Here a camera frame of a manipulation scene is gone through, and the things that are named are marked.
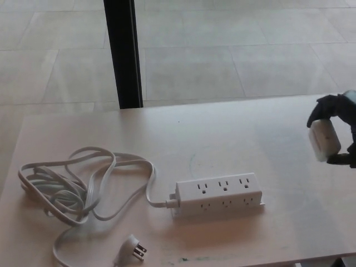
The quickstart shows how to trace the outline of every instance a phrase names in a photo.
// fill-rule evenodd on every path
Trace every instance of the power adapter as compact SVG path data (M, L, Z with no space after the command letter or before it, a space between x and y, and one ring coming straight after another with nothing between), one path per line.
M178 201L174 213L191 216L231 212L264 205L255 174L242 174L176 183L170 200Z
M331 120L314 121L310 126L309 139L315 156L321 162L341 150L341 144Z

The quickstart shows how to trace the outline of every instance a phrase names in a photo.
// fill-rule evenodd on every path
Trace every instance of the outlet socket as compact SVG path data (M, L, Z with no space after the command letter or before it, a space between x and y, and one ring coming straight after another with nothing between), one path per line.
M178 200L179 208L174 213L182 216L233 212L263 205L255 174L177 182L170 198Z

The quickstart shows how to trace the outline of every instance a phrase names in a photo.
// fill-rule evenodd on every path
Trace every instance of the floor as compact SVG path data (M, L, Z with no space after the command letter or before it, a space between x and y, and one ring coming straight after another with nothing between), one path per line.
M135 5L145 106L356 83L356 0ZM0 192L25 115L115 110L115 90L102 0L0 0Z

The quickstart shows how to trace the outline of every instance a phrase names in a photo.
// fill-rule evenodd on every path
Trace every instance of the tabletop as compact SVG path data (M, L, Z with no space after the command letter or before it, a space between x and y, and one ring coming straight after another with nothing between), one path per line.
M265 207L225 219L175 220L142 196L115 223L94 221L62 245L73 266L112 266L130 233L148 249L143 266L277 266L355 254L356 171L315 159L306 120L317 98L27 117L0 200L0 266L54 266L52 243L68 226L25 197L17 170L64 160L84 146L151 160L158 172L153 201L166 200L176 181L254 172ZM350 129L337 118L333 124L345 150ZM115 209L144 179L144 172L111 179L103 206Z

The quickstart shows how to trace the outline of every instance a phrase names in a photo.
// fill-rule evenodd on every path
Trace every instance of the power cord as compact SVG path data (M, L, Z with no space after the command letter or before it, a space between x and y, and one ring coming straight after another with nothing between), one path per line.
M91 159L110 159L110 162L104 164L101 168L92 173L88 185L82 179L74 174L69 166ZM96 210L101 201L104 188L115 168L131 165L147 166L151 173L150 177L143 186L138 188L131 196L121 205L117 211L110 216L102 216ZM67 175L52 171L50 167L62 166L67 171ZM25 172L32 170L31 174L25 175ZM76 150L69 156L66 161L38 162L23 165L18 177L21 180L21 186L26 194L43 206L47 216L55 216L63 223L77 227L85 224L89 213L92 213L97 220L108 221L113 219L120 211L130 202L130 200L142 191L146 191L147 202L153 207L178 207L177 200L167 200L165 202L153 202L150 199L152 184L156 178L154 165L143 157L115 153L100 147L83 147ZM95 196L94 183L96 179L101 179L98 187L98 193ZM53 256L63 267L71 267L58 257L58 248L60 247L63 237L70 229L61 233L53 245Z
M125 242L122 243L114 261L114 267L126 266L130 262L131 256L143 261L146 252L147 249L140 245L140 242L134 235L130 235Z

